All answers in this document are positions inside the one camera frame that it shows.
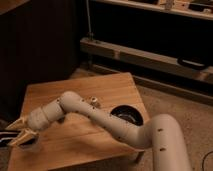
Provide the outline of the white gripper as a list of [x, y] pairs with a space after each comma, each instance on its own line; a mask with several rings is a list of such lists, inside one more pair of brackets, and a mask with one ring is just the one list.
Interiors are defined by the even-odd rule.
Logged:
[[50, 124], [51, 112], [43, 107], [33, 110], [28, 118], [20, 117], [6, 127], [6, 130], [22, 130], [8, 145], [11, 147], [31, 145], [36, 142], [38, 133], [35, 131], [42, 131], [47, 129]]

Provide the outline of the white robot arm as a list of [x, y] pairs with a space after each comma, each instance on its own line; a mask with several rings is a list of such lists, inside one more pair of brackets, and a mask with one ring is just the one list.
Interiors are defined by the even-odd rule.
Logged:
[[7, 130], [20, 131], [9, 145], [20, 146], [71, 112], [87, 117], [113, 138], [133, 148], [151, 148], [154, 171], [192, 171], [183, 132], [174, 117], [160, 114], [137, 126], [89, 104], [73, 91], [64, 92], [9, 124]]

